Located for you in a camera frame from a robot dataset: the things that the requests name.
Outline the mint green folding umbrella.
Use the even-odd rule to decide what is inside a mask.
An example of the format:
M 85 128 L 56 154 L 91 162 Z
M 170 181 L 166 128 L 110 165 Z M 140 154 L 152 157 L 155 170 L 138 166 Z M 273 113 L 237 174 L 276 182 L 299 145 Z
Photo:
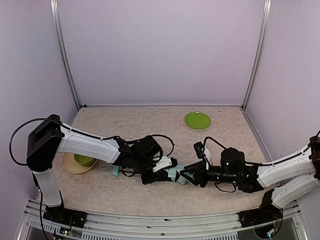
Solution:
M 180 171 L 184 170 L 186 164 L 178 164 L 175 167 L 164 169 L 167 172 L 167 176 L 174 182 L 181 185 L 185 185 L 189 182 L 185 177 L 181 176 Z M 100 167 L 101 170 L 111 172 L 113 176 L 118 177 L 121 172 L 121 167 L 113 166 L 111 164 L 104 164 Z

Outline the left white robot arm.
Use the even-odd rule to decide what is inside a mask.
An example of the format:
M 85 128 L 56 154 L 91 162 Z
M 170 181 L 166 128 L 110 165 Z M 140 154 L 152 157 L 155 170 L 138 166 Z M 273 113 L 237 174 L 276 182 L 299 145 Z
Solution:
M 56 114 L 40 121 L 28 136 L 26 164 L 49 208 L 63 205 L 52 171 L 57 153 L 90 157 L 122 169 L 132 169 L 143 176 L 145 184 L 148 177 L 160 181 L 162 170 L 176 165 L 175 160 L 164 154 L 153 135 L 127 141 L 119 136 L 102 137 L 78 130 L 61 122 Z

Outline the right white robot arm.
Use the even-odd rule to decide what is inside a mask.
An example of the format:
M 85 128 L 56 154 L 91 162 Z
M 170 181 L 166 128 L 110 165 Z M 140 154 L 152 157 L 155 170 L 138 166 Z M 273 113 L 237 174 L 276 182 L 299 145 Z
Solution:
M 261 208 L 282 209 L 320 186 L 320 138 L 317 135 L 297 152 L 269 163 L 246 162 L 242 151 L 224 147 L 220 164 L 212 165 L 205 142 L 195 143 L 194 150 L 199 161 L 186 166 L 179 174 L 195 186 L 204 188 L 208 182 L 231 184 L 244 193 L 255 193 L 289 180 L 285 185 L 267 191 Z

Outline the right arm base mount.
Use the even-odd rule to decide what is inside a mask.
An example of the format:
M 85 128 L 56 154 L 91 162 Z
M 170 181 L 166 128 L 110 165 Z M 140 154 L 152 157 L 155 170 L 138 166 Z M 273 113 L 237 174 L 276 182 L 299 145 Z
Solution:
M 238 213 L 242 228 L 260 225 L 282 218 L 283 210 L 272 205 L 272 194 L 274 191 L 274 189 L 271 189 L 264 193 L 262 202 L 258 208 L 244 210 Z

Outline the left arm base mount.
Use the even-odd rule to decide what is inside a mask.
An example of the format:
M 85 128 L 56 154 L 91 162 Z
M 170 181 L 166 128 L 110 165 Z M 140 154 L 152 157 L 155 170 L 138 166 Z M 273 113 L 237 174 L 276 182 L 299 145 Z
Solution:
M 85 211 L 66 208 L 61 191 L 59 191 L 59 196 L 61 204 L 55 207 L 46 206 L 43 218 L 54 223 L 83 229 L 88 214 Z

